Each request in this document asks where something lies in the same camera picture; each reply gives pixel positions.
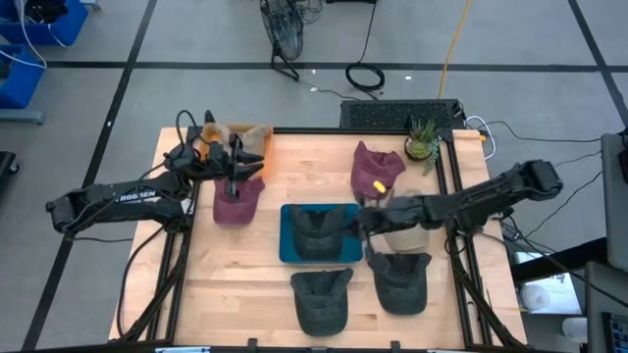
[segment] plant pot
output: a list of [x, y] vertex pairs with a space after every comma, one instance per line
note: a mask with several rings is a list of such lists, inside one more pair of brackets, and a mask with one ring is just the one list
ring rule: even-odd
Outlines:
[[410, 144], [410, 136], [408, 136], [405, 139], [405, 142], [403, 143], [403, 152], [405, 152], [405, 155], [408, 157], [408, 159], [412, 162], [421, 162], [421, 161], [425, 161], [426, 159], [428, 159], [432, 153], [428, 154], [427, 156], [423, 157], [423, 158], [418, 158], [418, 157], [414, 157], [413, 155], [410, 154], [410, 152], [408, 152], [408, 145]]

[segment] blue bin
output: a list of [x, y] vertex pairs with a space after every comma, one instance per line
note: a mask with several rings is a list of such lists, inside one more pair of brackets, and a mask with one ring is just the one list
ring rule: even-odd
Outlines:
[[[87, 19], [87, 9], [79, 0], [66, 0], [66, 7], [68, 14], [59, 17], [54, 24], [25, 23], [26, 33], [33, 45], [60, 45], [59, 42], [64, 46], [74, 44]], [[0, 18], [9, 20], [8, 23], [0, 24], [0, 35], [11, 43], [26, 44], [13, 0], [0, 0]]]
[[[0, 45], [0, 50], [24, 62], [41, 65], [41, 63], [37, 62], [35, 58], [28, 54], [25, 45]], [[4, 55], [0, 55], [0, 60], [5, 63], [12, 62], [11, 59]], [[25, 108], [42, 74], [42, 68], [13, 61], [9, 75], [0, 86], [0, 108]]]

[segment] concrete floor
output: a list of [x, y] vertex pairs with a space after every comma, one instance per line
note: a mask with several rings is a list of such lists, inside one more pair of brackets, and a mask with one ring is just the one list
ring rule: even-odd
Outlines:
[[[0, 124], [0, 150], [16, 152], [23, 167], [0, 203], [0, 351], [22, 347], [61, 243], [43, 205], [80, 187], [141, 19], [153, 1], [100, 0], [102, 11], [90, 13], [74, 47], [41, 48], [56, 62], [31, 103], [45, 112], [46, 124]], [[628, 94], [628, 74], [620, 73], [628, 65], [628, 43], [621, 34], [628, 31], [623, 17], [628, 3], [578, 4], [612, 78]], [[442, 63], [463, 6], [463, 0], [380, 0], [365, 62]], [[371, 6], [361, 3], [327, 5], [320, 21], [305, 28], [298, 62], [359, 59], [370, 12]], [[136, 58], [139, 64], [217, 65], [213, 70], [133, 70], [122, 105], [113, 111], [115, 123], [107, 127], [111, 137], [96, 181], [134, 179], [148, 169], [159, 129], [172, 126], [180, 109], [189, 109], [199, 120], [211, 109], [222, 122], [338, 126], [337, 96], [312, 92], [270, 70], [239, 70], [259, 68], [269, 54], [257, 0], [156, 0]], [[88, 68], [76, 68], [75, 62]], [[475, 0], [452, 62], [478, 65], [447, 75], [445, 98], [460, 99], [468, 116], [506, 121], [521, 135], [546, 138], [595, 138], [624, 128], [567, 0]], [[546, 65], [571, 69], [552, 72]], [[368, 98], [345, 81], [342, 65], [332, 69], [337, 70], [301, 71], [302, 79]], [[437, 95], [438, 71], [389, 70], [386, 75], [383, 98]], [[560, 162], [600, 149], [597, 143], [520, 141], [501, 126], [494, 127], [494, 134], [497, 153], [488, 162], [492, 175], [517, 161]], [[549, 202], [518, 205], [519, 226], [524, 232], [536, 227], [601, 167], [599, 158], [560, 167], [563, 193]], [[563, 249], [603, 236], [603, 227], [602, 181], [597, 180], [533, 238]], [[132, 236], [133, 230], [134, 224], [97, 226], [84, 235], [113, 239]], [[129, 250], [127, 243], [74, 246], [38, 348], [106, 341]], [[531, 343], [576, 351], [565, 341], [551, 345], [559, 335], [556, 318], [525, 322]]]

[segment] wooden table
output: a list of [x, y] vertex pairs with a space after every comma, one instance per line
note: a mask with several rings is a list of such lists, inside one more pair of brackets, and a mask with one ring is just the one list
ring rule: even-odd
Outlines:
[[[464, 186], [486, 180], [489, 175], [478, 132], [456, 130], [454, 137]], [[282, 263], [279, 260], [280, 208], [287, 203], [353, 202], [349, 175], [359, 140], [369, 149], [396, 151], [404, 159], [407, 170], [398, 177], [396, 189], [439, 193], [436, 173], [422, 176], [423, 165], [406, 159], [402, 152], [403, 136], [275, 134], [270, 177], [265, 180], [266, 189], [249, 227], [224, 229], [214, 224], [214, 182], [201, 185], [176, 344], [242, 346], [248, 338], [254, 337], [260, 346], [279, 347], [388, 348], [391, 341], [397, 340], [403, 348], [464, 348], [453, 273], [444, 250], [444, 229], [432, 231], [429, 245], [423, 249], [432, 255], [427, 269], [428, 305], [423, 313], [400, 317], [384, 311], [377, 299], [373, 274], [362, 261], [351, 265], [354, 275], [348, 286], [349, 315], [345, 330], [324, 338], [310, 337], [301, 331], [294, 310], [290, 275], [346, 266], [299, 267]], [[160, 163], [162, 154], [177, 143], [175, 129], [163, 128], [154, 164]], [[453, 190], [445, 145], [442, 148], [448, 189]], [[132, 248], [158, 227], [153, 222], [140, 222]], [[485, 232], [501, 238], [497, 222], [489, 222]], [[153, 297], [164, 239], [165, 236], [158, 237], [146, 246], [131, 267], [123, 309], [125, 329], [129, 329]], [[525, 342], [503, 245], [481, 236], [476, 236], [474, 241], [486, 296], [512, 334]], [[374, 243], [376, 248], [387, 250], [381, 237], [374, 238]], [[158, 337], [165, 332], [169, 305], [167, 299], [162, 307]], [[473, 305], [469, 305], [469, 311], [475, 341], [480, 343]], [[111, 337], [116, 336], [113, 325]]]

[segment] dark gray cap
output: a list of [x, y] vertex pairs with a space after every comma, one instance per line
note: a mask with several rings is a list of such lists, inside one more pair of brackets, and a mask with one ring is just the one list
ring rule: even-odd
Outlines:
[[425, 310], [428, 301], [426, 269], [429, 254], [376, 253], [368, 261], [375, 278], [375, 290], [382, 307], [391, 314], [414, 315]]
[[346, 287], [352, 269], [292, 275], [296, 316], [303, 332], [328, 336], [341, 332], [348, 318]]
[[305, 211], [290, 205], [292, 240], [296, 254], [306, 261], [335, 261], [342, 251], [345, 206], [329, 211]]

